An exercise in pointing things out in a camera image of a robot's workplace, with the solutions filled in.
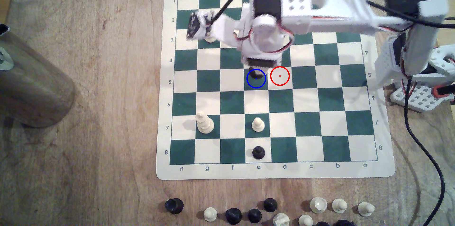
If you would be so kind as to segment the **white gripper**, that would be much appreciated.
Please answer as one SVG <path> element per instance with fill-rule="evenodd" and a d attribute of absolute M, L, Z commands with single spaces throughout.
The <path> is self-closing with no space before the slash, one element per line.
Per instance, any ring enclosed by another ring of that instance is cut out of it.
<path fill-rule="evenodd" d="M 235 30 L 241 61 L 250 67 L 281 66 L 282 54 L 294 43 L 294 34 L 274 16 L 257 16 L 247 20 L 245 28 Z"/>

